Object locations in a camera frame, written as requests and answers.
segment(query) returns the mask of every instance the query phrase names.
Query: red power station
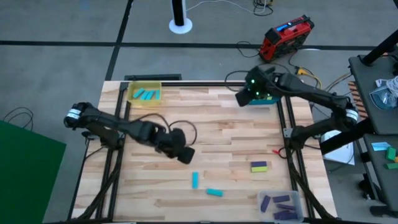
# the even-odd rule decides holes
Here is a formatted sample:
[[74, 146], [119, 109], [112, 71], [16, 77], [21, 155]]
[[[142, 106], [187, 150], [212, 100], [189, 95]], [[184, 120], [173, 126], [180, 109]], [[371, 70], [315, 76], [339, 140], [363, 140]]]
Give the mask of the red power station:
[[309, 17], [303, 15], [278, 27], [271, 28], [260, 49], [260, 57], [271, 62], [301, 47], [314, 27]]

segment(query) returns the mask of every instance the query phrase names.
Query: yellow block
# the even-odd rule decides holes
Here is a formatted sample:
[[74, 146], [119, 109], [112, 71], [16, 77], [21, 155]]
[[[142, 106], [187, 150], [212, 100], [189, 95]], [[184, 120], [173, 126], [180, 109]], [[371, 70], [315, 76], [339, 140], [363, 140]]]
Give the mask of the yellow block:
[[266, 172], [268, 167], [252, 167], [251, 172]]

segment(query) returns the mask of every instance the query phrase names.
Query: wooden table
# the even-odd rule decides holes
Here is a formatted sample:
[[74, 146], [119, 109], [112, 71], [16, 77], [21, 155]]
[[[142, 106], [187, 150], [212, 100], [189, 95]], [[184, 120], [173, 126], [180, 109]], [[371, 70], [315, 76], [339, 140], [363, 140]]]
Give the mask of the wooden table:
[[[104, 83], [99, 110], [114, 113], [119, 85]], [[292, 98], [292, 105], [297, 125], [313, 123], [307, 101]], [[196, 153], [191, 164], [185, 165], [127, 138], [114, 221], [259, 221], [258, 191], [291, 190], [287, 162], [272, 152], [283, 146], [276, 105], [240, 108], [234, 93], [225, 87], [164, 86], [160, 106], [132, 106], [129, 119], [147, 113], [160, 113], [169, 123], [180, 119], [193, 122], [198, 129], [192, 146]], [[159, 118], [148, 119], [163, 124]], [[189, 125], [175, 127], [184, 130], [187, 142], [193, 139]], [[307, 144], [318, 146], [314, 140]], [[98, 141], [92, 141], [87, 153], [99, 147]], [[312, 192], [329, 213], [336, 215], [321, 152], [307, 147], [302, 152]], [[104, 149], [85, 162], [72, 217], [79, 216], [98, 193], [105, 158]], [[251, 161], [267, 161], [268, 172], [252, 174]], [[198, 190], [192, 189], [193, 171], [200, 173]], [[224, 190], [224, 197], [207, 195], [208, 187]]]

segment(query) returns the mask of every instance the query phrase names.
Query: cyan block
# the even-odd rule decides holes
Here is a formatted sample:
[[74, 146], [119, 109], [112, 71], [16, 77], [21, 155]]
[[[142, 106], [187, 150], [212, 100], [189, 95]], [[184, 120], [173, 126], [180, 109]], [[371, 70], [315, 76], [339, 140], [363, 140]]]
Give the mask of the cyan block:
[[223, 196], [223, 191], [222, 190], [216, 190], [216, 189], [206, 189], [206, 194], [222, 197]]
[[150, 91], [148, 91], [146, 100], [150, 100], [150, 99], [152, 98], [152, 96], [154, 95], [154, 93], [155, 93], [155, 90], [150, 90]]
[[138, 98], [138, 96], [141, 95], [141, 93], [143, 93], [144, 91], [144, 88], [140, 88], [132, 97]]
[[199, 186], [199, 173], [193, 172], [192, 173], [192, 189], [197, 189]]
[[155, 99], [160, 100], [160, 90], [156, 90], [155, 93]]
[[148, 91], [145, 91], [145, 92], [142, 94], [140, 100], [146, 100], [146, 99], [147, 99], [148, 93], [149, 93]]

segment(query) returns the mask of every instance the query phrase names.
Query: colored block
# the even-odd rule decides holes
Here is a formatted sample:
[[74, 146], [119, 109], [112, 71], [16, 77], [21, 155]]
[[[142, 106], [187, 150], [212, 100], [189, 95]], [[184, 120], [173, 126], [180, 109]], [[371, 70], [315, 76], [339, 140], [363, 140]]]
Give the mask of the colored block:
[[148, 91], [145, 91], [145, 92], [142, 94], [140, 100], [146, 100], [146, 99], [147, 99], [148, 93], [149, 93]]
[[261, 208], [260, 208], [261, 212], [263, 213], [266, 212], [267, 207], [269, 205], [269, 201], [271, 201], [271, 198], [269, 196], [265, 196], [264, 200], [261, 203]]
[[394, 161], [396, 159], [396, 149], [393, 147], [387, 148], [386, 159]]
[[155, 91], [155, 99], [160, 100], [160, 90]]
[[296, 209], [294, 206], [284, 205], [284, 204], [277, 204], [276, 207], [277, 208], [283, 208], [283, 209], [289, 209], [289, 210], [295, 210]]
[[259, 162], [251, 162], [251, 167], [259, 167], [259, 166], [267, 166], [266, 161], [259, 161]]
[[206, 189], [206, 194], [222, 197], [223, 196], [223, 191], [222, 190], [216, 190], [216, 189]]
[[199, 173], [193, 172], [192, 173], [192, 189], [197, 189], [199, 185]]
[[396, 164], [386, 164], [387, 169], [398, 169], [398, 163]]
[[154, 95], [155, 90], [148, 91], [147, 97], [145, 98], [146, 100], [150, 100], [152, 96]]
[[144, 91], [144, 88], [140, 88], [132, 97], [138, 98], [138, 96], [141, 95], [141, 93], [143, 93]]
[[283, 195], [278, 197], [272, 197], [272, 200], [274, 201], [274, 203], [288, 202], [290, 200], [290, 197], [288, 195]]
[[267, 172], [268, 167], [252, 167], [251, 172]]
[[281, 217], [282, 215], [286, 214], [286, 213], [290, 213], [290, 211], [284, 210], [284, 211], [281, 211], [281, 212], [276, 212], [276, 213], [274, 213], [274, 219], [279, 220], [280, 217]]
[[274, 218], [276, 220], [293, 220], [299, 219], [299, 216], [293, 212], [278, 212], [274, 213]]

